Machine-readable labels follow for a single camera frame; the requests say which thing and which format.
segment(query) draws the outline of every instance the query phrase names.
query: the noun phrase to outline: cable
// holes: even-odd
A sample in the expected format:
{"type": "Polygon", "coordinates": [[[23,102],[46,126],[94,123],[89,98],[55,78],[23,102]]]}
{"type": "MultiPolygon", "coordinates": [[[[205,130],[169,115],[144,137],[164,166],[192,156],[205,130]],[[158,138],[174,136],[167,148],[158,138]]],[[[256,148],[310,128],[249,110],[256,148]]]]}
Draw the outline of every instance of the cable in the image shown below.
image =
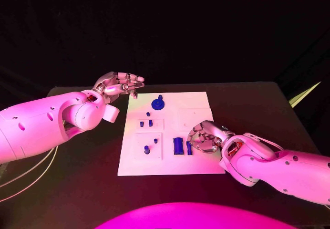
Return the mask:
{"type": "Polygon", "coordinates": [[[48,155],[46,155],[46,157],[40,160],[40,162],[22,174],[22,175],[19,175],[13,180],[10,180],[9,182],[6,182],[4,184],[1,184],[0,185],[0,187],[3,187],[3,186],[6,186],[7,184],[10,184],[13,181],[16,181],[19,178],[22,178],[40,164],[42,164],[42,162],[46,160],[46,158],[48,158],[48,156],[50,155],[50,153],[53,152],[53,149],[55,148],[52,148],[50,149],[50,151],[49,151],[49,153],[48,153],[48,155]]]}
{"type": "MultiPolygon", "coordinates": [[[[55,156],[56,156],[58,148],[59,148],[59,146],[56,146],[55,153],[53,153],[53,158],[55,158],[55,156]]],[[[10,198],[14,197],[16,195],[19,195],[19,194],[20,194],[20,193],[22,193],[22,192],[23,192],[23,191],[37,182],[37,180],[42,178],[43,174],[46,173],[46,171],[48,171],[48,169],[49,169],[49,167],[50,167],[50,165],[52,165],[52,163],[53,163],[53,158],[52,158],[52,160],[50,160],[50,162],[49,162],[49,165],[48,165],[46,169],[45,169],[43,173],[42,173],[40,176],[36,178],[36,180],[30,183],[30,185],[29,185],[23,190],[20,190],[16,194],[13,194],[13,195],[9,196],[7,198],[1,199],[0,202],[6,201],[7,199],[10,199],[10,198]]]]}

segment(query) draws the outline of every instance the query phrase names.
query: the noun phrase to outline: dark table surface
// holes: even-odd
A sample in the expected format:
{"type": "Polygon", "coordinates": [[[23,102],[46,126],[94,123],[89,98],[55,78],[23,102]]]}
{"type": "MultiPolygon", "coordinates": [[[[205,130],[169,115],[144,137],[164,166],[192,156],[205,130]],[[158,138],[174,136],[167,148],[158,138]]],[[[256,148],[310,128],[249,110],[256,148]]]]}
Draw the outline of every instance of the dark table surface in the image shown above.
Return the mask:
{"type": "MultiPolygon", "coordinates": [[[[56,87],[49,96],[89,87],[56,87]]],[[[275,83],[147,85],[141,93],[207,92],[215,122],[236,134],[249,132],[284,148],[318,153],[275,83]]],[[[53,164],[36,184],[0,203],[0,228],[94,228],[124,212],[169,202],[202,202],[261,213],[294,225],[330,225],[330,211],[280,193],[264,181],[242,185],[229,174],[118,177],[128,96],[112,105],[115,123],[101,121],[59,146],[53,164]]],[[[20,175],[45,154],[9,163],[1,183],[20,175]]],[[[3,199],[42,174],[46,162],[0,189],[3,199]]]]}

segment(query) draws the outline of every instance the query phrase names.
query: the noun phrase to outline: robotic arm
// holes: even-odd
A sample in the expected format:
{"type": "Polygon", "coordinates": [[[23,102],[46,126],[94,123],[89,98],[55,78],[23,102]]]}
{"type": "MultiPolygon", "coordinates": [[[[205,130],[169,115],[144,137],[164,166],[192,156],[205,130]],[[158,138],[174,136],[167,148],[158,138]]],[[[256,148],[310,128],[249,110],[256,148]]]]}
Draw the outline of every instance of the robotic arm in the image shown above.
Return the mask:
{"type": "Polygon", "coordinates": [[[120,94],[137,98],[144,78],[107,73],[91,90],[71,92],[0,111],[0,164],[43,153],[75,135],[91,130],[101,119],[115,122],[120,110],[108,103],[120,94]]]}
{"type": "Polygon", "coordinates": [[[187,141],[205,153],[222,149],[219,165],[246,186],[264,180],[280,192],[317,204],[330,205],[330,158],[285,150],[251,133],[235,135],[226,127],[203,121],[192,129],[187,141]],[[274,145],[280,151],[261,143],[274,145]]]}

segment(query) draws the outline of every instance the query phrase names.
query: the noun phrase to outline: black backdrop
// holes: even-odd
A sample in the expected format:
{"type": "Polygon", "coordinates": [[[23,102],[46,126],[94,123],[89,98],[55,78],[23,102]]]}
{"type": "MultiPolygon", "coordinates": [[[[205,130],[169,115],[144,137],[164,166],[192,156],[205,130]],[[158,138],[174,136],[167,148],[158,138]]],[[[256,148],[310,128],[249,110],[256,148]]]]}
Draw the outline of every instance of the black backdrop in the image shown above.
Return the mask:
{"type": "Polygon", "coordinates": [[[329,75],[329,26],[329,1],[1,1],[0,109],[109,71],[147,84],[275,81],[291,98],[329,75]]]}

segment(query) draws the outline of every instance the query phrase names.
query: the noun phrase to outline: robotic hand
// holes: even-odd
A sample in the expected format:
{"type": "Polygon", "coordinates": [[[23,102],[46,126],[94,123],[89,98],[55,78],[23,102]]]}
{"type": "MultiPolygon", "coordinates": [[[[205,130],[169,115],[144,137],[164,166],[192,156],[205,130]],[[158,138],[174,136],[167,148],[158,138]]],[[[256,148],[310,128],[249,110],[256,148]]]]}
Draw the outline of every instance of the robotic hand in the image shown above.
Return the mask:
{"type": "Polygon", "coordinates": [[[120,110],[108,103],[120,94],[137,98],[135,88],[144,86],[143,82],[140,76],[109,72],[91,90],[56,95],[1,110],[0,164],[43,153],[95,128],[101,119],[115,122],[120,110]]]}
{"type": "Polygon", "coordinates": [[[235,135],[212,121],[195,126],[187,141],[205,153],[220,148],[219,165],[244,185],[254,186],[261,179],[280,192],[330,205],[330,157],[282,149],[251,133],[235,135]],[[261,140],[280,151],[274,152],[261,140]]]}

